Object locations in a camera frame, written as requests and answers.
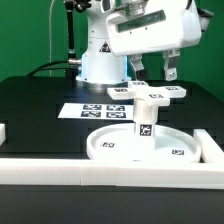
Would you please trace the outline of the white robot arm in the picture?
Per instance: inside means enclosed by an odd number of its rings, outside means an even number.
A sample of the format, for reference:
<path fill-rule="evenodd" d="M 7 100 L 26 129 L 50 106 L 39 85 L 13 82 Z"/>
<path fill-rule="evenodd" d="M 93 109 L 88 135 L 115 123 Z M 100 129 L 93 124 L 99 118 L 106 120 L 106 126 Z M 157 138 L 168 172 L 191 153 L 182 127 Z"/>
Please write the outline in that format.
<path fill-rule="evenodd" d="M 194 0 L 87 0 L 88 47 L 78 79 L 88 84 L 127 82 L 127 65 L 141 55 L 193 46 L 201 38 Z"/>

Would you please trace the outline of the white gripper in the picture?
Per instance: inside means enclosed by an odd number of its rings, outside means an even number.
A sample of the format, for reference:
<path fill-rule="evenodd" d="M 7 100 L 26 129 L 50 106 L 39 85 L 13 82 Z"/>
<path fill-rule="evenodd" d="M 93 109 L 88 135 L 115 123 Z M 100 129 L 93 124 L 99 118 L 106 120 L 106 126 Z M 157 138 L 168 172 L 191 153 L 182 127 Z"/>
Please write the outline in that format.
<path fill-rule="evenodd" d="M 163 78 L 177 79 L 180 49 L 199 43 L 201 26 L 194 0 L 145 0 L 128 2 L 106 18 L 112 52 L 131 55 L 135 79 L 146 79 L 140 53 L 163 52 Z"/>

